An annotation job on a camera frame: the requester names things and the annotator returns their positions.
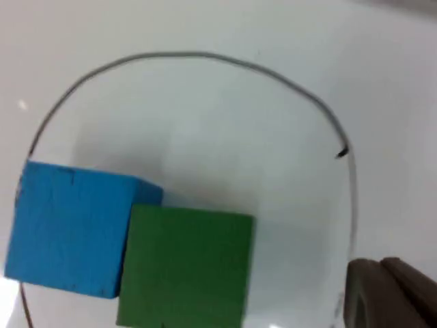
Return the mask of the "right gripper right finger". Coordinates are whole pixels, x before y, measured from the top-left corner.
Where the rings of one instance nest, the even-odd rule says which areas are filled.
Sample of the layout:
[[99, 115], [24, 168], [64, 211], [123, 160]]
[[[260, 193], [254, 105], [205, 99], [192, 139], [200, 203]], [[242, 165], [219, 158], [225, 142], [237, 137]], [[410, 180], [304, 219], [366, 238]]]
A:
[[400, 258], [384, 258], [380, 264], [395, 278], [427, 325], [436, 327], [436, 282]]

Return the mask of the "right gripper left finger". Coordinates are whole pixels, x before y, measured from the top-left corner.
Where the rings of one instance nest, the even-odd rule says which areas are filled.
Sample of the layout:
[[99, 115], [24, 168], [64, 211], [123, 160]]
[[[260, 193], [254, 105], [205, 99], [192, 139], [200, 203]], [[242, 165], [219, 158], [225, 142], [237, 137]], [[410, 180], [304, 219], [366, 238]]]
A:
[[343, 321], [346, 327], [427, 327], [395, 278], [367, 259], [348, 264]]

